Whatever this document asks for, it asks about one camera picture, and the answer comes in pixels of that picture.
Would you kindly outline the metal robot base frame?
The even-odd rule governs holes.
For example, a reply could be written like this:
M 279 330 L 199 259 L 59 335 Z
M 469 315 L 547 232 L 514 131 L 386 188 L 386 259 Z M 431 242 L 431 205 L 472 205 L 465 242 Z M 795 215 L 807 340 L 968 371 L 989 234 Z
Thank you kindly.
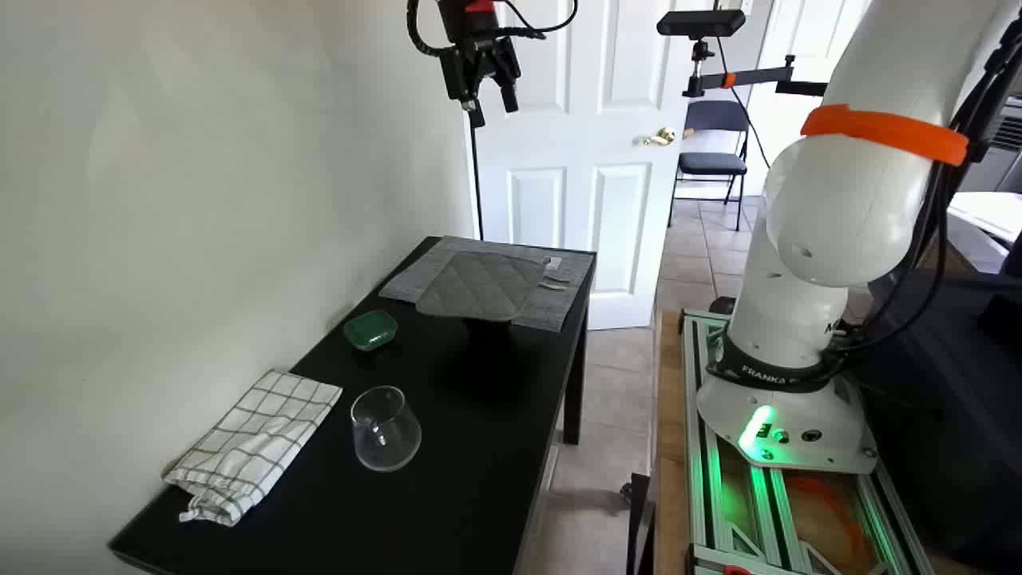
M 691 448 L 694 575 L 936 575 L 898 490 L 868 478 L 756 466 L 697 413 L 727 319 L 688 315 L 680 360 Z

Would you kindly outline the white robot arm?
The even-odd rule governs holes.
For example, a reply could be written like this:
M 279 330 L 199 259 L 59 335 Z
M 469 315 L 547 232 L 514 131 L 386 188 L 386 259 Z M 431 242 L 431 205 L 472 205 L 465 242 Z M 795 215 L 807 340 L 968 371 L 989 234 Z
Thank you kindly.
M 523 46 L 518 106 L 485 88 L 481 135 L 484 234 L 584 249 L 593 330 L 656 315 L 675 194 L 675 131 L 688 106 L 683 46 L 656 32 L 706 0 L 520 0 L 562 18 Z M 700 418 L 745 459 L 868 474 L 863 403 L 831 371 L 851 290 L 887 274 L 915 241 L 927 182 L 965 165 L 951 122 L 1018 0 L 866 0 L 823 85 L 823 103 L 768 171 L 739 309 L 706 355 Z

